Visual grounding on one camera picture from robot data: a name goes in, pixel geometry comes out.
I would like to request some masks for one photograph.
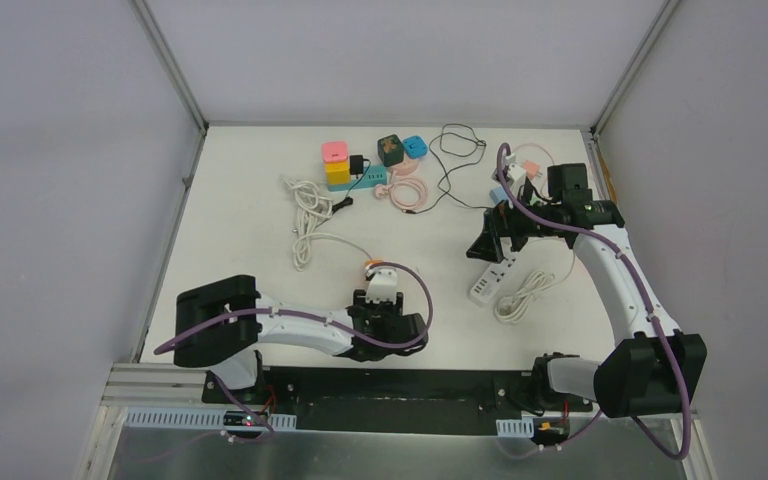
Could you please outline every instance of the white power strip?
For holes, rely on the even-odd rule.
[[[505,253],[505,259],[501,263],[491,263],[481,278],[469,289],[469,299],[479,307],[486,307],[488,303],[499,293],[502,284],[510,277],[509,273],[516,266],[516,254]]]

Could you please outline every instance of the yellow block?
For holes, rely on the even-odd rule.
[[[326,163],[325,164],[325,180],[329,185],[340,185],[343,183],[349,183],[352,179],[349,175],[349,161]]]

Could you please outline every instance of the white tabletop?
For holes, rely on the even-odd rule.
[[[323,309],[344,308],[352,291],[363,288],[365,257],[329,240],[314,241],[313,260],[304,272],[293,268],[290,246],[295,240],[296,205],[284,190],[280,175],[324,182],[320,145],[343,140],[351,154],[379,163],[376,140],[395,133],[400,138],[420,135],[426,142],[439,128],[393,127],[211,127],[184,211],[172,257],[151,321],[142,362],[171,363],[172,354],[152,351],[175,331],[175,299],[181,292],[238,274],[254,275],[257,289],[273,298]],[[481,164],[452,174],[453,193],[472,205],[491,205],[488,192],[496,186],[490,175],[501,142],[511,146],[535,142],[558,163],[585,163],[590,168],[581,133],[577,130],[478,129],[487,141]],[[468,144],[447,148],[463,151]],[[447,168],[463,159],[441,155]],[[520,150],[520,160],[549,166],[537,149]],[[416,176],[425,180],[431,200],[441,177],[429,154]],[[591,188],[595,182],[591,177]],[[344,193],[335,193],[342,199]],[[410,357],[390,356],[381,362],[357,363],[318,351],[283,345],[260,345],[264,364],[285,366],[340,366],[358,368],[414,368],[507,370],[530,368],[547,352],[578,354],[602,360],[613,349],[607,314],[587,270],[576,262],[570,278],[542,295],[518,325],[499,324],[490,307],[480,308],[467,290],[487,263],[466,258],[478,237],[482,210],[457,206],[443,199],[432,211],[408,215],[389,200],[378,200],[371,190],[356,190],[355,203],[335,214],[318,231],[335,233],[366,248],[375,258],[416,269],[434,299],[435,317],[428,347]],[[525,276],[541,268],[562,277],[572,252],[561,241],[529,243],[519,254],[518,269],[502,293],[516,290]],[[404,312],[426,316],[421,290],[407,275],[399,289],[405,294]]]

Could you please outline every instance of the gray wall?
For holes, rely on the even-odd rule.
[[[210,121],[590,125],[664,0],[152,0]]]
[[[125,0],[0,1],[0,478],[75,473],[196,144]]]
[[[720,478],[768,478],[768,2],[684,2],[603,147],[641,264],[708,344]]]

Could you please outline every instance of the table surface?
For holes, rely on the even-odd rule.
[[[280,176],[324,182],[320,145],[343,140],[351,154],[377,164],[376,140],[395,133],[420,135],[426,142],[439,128],[393,127],[211,127],[175,239],[172,256],[143,350],[142,362],[171,363],[172,354],[152,351],[174,335],[175,299],[181,292],[238,274],[254,275],[257,289],[273,298],[323,309],[351,304],[352,291],[363,288],[362,254],[330,240],[314,241],[307,270],[293,268],[290,247],[295,240],[296,204]],[[471,205],[491,205],[488,192],[496,186],[490,175],[501,142],[513,147],[534,142],[557,163],[590,163],[577,130],[476,129],[487,141],[477,166],[451,175],[453,193]],[[471,145],[446,139],[446,148],[469,151]],[[441,154],[447,168],[473,161]],[[518,159],[551,165],[538,149],[526,147]],[[429,154],[414,174],[429,186],[430,201],[439,195],[442,176]],[[590,172],[590,186],[596,192]],[[342,199],[344,193],[334,194]],[[586,268],[576,262],[562,285],[541,295],[517,325],[496,321],[490,306],[481,308],[467,291],[487,263],[466,258],[481,232],[483,210],[459,207],[444,198],[432,211],[408,215],[389,200],[376,199],[370,189],[351,193],[353,206],[339,211],[317,231],[341,235],[366,248],[375,258],[415,269],[434,299],[434,321],[425,350],[410,357],[390,356],[381,362],[357,363],[321,352],[285,345],[259,345],[265,365],[355,368],[511,370],[528,369],[547,352],[578,354],[602,360],[613,349],[604,306]],[[525,276],[541,268],[558,278],[570,268],[573,255],[559,240],[529,243],[520,252],[517,269],[501,294],[516,290]],[[401,275],[405,313],[427,315],[421,290]]]

